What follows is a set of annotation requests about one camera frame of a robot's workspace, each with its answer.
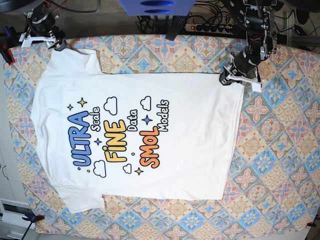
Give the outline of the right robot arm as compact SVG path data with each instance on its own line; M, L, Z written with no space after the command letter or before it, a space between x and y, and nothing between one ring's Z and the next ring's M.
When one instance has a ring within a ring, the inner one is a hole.
M44 42L48 49L59 52L67 47L66 34L56 26L56 16L46 3L25 12L24 16L28 29L19 38L22 48L29 48L33 42Z

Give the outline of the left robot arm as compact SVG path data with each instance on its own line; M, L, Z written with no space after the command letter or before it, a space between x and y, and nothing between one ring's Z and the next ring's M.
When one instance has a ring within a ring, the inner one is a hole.
M277 51L272 7L276 0L225 0L223 2L235 25L246 33L247 46L238 54L231 52L230 62L223 67L219 81L224 86L249 83L260 93L265 85L258 66Z

